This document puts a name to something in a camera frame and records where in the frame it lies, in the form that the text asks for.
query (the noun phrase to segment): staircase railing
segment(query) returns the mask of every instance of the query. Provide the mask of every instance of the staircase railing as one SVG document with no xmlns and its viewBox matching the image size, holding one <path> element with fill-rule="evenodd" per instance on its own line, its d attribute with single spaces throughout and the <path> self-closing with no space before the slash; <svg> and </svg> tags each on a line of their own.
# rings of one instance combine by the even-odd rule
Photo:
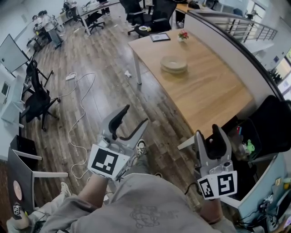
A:
<svg viewBox="0 0 291 233">
<path fill-rule="evenodd" d="M 239 15 L 202 10 L 196 10 L 195 12 L 207 18 L 242 43 L 247 40 L 272 41 L 277 34 L 277 30 Z"/>
</svg>

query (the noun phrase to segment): shoe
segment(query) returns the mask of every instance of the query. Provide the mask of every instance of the shoe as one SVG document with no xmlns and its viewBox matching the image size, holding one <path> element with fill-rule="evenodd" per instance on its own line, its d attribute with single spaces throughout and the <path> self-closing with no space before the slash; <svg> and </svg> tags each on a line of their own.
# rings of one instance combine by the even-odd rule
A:
<svg viewBox="0 0 291 233">
<path fill-rule="evenodd" d="M 69 186 L 65 182 L 61 182 L 60 186 L 61 186 L 61 189 L 60 189 L 61 193 L 65 193 L 66 196 L 68 196 L 68 197 L 72 196 L 72 193 L 69 190 Z"/>
<path fill-rule="evenodd" d="M 146 143 L 144 140 L 140 139 L 136 145 L 136 150 L 138 156 L 145 155 L 147 153 Z"/>
</svg>

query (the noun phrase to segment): black chair armrest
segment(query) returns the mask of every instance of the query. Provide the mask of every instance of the black chair armrest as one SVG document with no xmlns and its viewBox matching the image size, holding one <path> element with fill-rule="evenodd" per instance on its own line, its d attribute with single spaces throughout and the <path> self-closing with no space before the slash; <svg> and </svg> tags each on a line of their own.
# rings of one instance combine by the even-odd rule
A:
<svg viewBox="0 0 291 233">
<path fill-rule="evenodd" d="M 142 15 L 144 13 L 145 13 L 144 11 L 139 11 L 139 12 L 136 12 L 136 13 L 129 13 L 128 15 L 136 16 L 136 15 Z"/>
<path fill-rule="evenodd" d="M 161 19 L 153 20 L 153 23 L 159 23 L 163 21 L 168 21 L 168 20 L 166 18 L 161 18 Z"/>
<path fill-rule="evenodd" d="M 34 94 L 34 91 L 30 89 L 31 84 L 28 85 L 25 89 L 23 89 L 22 94 L 26 93 L 27 91 L 30 92 L 31 94 Z"/>
<path fill-rule="evenodd" d="M 26 115 L 26 113 L 29 111 L 29 109 L 30 109 L 30 106 L 27 106 L 25 110 L 20 114 L 20 118 L 23 118 Z"/>
<path fill-rule="evenodd" d="M 144 24 L 144 17 L 143 17 L 143 14 L 145 12 L 144 11 L 139 11 L 139 12 L 136 12 L 136 13 L 129 13 L 128 15 L 132 18 L 132 25 L 135 25 L 135 18 L 136 17 L 140 17 L 140 20 L 142 22 L 142 24 Z"/>
</svg>

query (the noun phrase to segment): flower vase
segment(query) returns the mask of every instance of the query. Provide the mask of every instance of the flower vase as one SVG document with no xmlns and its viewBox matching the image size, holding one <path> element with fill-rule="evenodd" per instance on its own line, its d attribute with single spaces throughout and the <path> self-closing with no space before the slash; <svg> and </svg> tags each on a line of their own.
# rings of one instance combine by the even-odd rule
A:
<svg viewBox="0 0 291 233">
<path fill-rule="evenodd" d="M 185 38 L 182 38 L 182 37 L 179 37 L 179 36 L 178 36 L 178 41 L 179 41 L 179 42 L 184 42 L 184 41 L 185 41 Z"/>
</svg>

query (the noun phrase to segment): green toy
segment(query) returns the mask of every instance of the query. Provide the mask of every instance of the green toy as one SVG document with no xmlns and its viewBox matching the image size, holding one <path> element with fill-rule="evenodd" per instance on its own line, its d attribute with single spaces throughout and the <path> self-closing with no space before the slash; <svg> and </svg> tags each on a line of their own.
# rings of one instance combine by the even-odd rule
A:
<svg viewBox="0 0 291 233">
<path fill-rule="evenodd" d="M 255 146 L 251 143 L 251 140 L 247 140 L 247 145 L 244 144 L 244 149 L 247 155 L 250 155 L 252 152 L 255 151 Z"/>
</svg>

